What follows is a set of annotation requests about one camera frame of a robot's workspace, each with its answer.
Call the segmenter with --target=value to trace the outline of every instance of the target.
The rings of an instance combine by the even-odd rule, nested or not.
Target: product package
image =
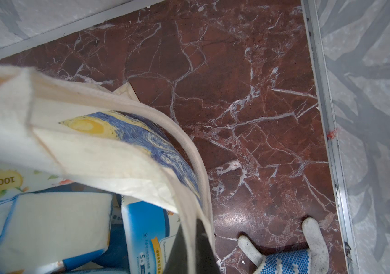
[[[122,198],[131,274],[161,274],[180,226],[180,217],[150,203]]]
[[[111,194],[92,192],[27,193],[0,204],[0,271],[70,271],[99,257],[111,207]]]
[[[15,196],[72,183],[59,176],[0,161],[0,204]]]

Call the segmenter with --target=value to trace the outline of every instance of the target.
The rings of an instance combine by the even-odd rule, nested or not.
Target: black fabric
[[[213,251],[210,248],[209,238],[203,226],[203,222],[197,220],[196,224],[196,267],[197,274],[220,274],[215,262]],[[169,260],[163,274],[187,274],[187,252],[183,231],[178,228],[174,245],[169,255]]]

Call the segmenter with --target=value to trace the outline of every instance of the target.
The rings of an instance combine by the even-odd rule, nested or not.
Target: metal edge strip
[[[17,42],[15,44],[0,48],[0,59],[45,44],[47,42],[54,41],[63,36],[103,23],[106,20],[113,19],[121,15],[131,13],[133,11],[137,11],[139,9],[154,5],[162,1],[164,0],[132,0],[127,3],[123,3],[117,7],[105,11],[101,11],[97,14],[88,16],[83,19],[79,19],[78,21],[72,22],[62,27],[50,30],[48,32],[39,34],[37,36]]]
[[[336,134],[337,125],[329,88],[329,77],[327,74],[326,60],[324,58],[317,7],[315,0],[301,0],[301,2],[323,131],[325,136],[329,133],[335,133],[335,138],[329,139],[326,137],[325,143],[330,175],[337,202],[338,220],[340,222],[341,237],[345,250],[347,271],[350,274],[356,274],[359,273],[358,257],[348,205],[347,187],[341,162],[339,139]]]

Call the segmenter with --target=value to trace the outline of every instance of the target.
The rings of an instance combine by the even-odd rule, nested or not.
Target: red thread
[[[328,135],[326,135],[327,139],[328,139],[328,140],[333,140],[333,139],[335,139],[336,133],[337,133],[337,129],[332,130],[331,132],[329,132]]]

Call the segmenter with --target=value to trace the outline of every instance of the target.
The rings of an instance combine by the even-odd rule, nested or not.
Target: gray patterned wall
[[[130,0],[0,0],[0,48]]]
[[[390,273],[390,0],[316,0],[360,273]]]

